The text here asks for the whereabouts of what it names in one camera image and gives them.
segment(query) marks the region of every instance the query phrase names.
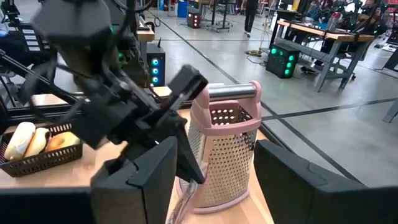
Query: gray floor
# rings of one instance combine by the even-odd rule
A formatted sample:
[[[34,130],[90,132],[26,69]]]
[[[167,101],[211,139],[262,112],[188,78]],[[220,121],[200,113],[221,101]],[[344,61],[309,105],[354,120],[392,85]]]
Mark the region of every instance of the gray floor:
[[[26,19],[36,2],[17,2]],[[391,124],[382,121],[392,102],[398,98],[398,79],[388,71],[376,72],[391,53],[371,47],[365,61],[355,69],[357,79],[344,91],[339,80],[326,82],[322,91],[313,91],[317,76],[303,75],[281,80],[247,59],[245,50],[258,49],[262,19],[256,18],[252,37],[243,35],[243,16],[228,16],[233,23],[229,32],[191,29],[183,21],[158,16],[157,39],[167,53],[166,79],[169,81],[181,65],[199,69],[211,83],[262,84],[264,123],[298,155],[341,175],[371,186],[398,185],[398,118]],[[147,20],[153,21],[147,14]],[[268,46],[266,35],[263,47]],[[73,91],[70,74],[58,72],[56,84]]]

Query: bread roll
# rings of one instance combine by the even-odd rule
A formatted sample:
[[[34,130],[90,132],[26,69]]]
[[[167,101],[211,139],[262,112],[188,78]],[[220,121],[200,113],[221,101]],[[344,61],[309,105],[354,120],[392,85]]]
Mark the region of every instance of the bread roll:
[[[26,149],[24,158],[35,156],[43,151],[50,141],[51,132],[47,128],[37,128]]]
[[[79,142],[80,142],[80,140],[73,133],[71,133],[70,131],[67,131],[65,133],[60,133],[60,134],[54,136],[50,140],[45,151],[49,152],[49,151],[61,149],[63,147],[68,147],[68,146],[79,144]]]
[[[4,152],[4,158],[9,161],[22,159],[35,133],[35,129],[35,125],[31,122],[22,122],[18,124]]]

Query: metal grating surface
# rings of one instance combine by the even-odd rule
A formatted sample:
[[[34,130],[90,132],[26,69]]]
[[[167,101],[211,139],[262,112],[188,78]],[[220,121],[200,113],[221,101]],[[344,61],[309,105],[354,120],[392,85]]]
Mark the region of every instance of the metal grating surface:
[[[252,119],[242,108],[211,111],[213,125],[228,125]],[[188,138],[195,157],[200,150],[210,151],[208,176],[197,208],[228,203],[248,190],[250,165],[257,130],[231,136],[204,136],[191,121]],[[188,186],[180,180],[182,190]]]

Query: box grater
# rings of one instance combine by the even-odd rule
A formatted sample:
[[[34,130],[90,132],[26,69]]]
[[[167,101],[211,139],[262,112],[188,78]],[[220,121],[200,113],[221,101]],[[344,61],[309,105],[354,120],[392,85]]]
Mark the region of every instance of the box grater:
[[[255,92],[250,98],[210,102],[209,90],[205,89],[192,103],[188,139],[198,163],[208,163],[195,213],[224,210],[249,195],[249,172],[261,123],[261,87],[258,82],[251,84]],[[188,182],[178,179],[180,195],[187,187]]]

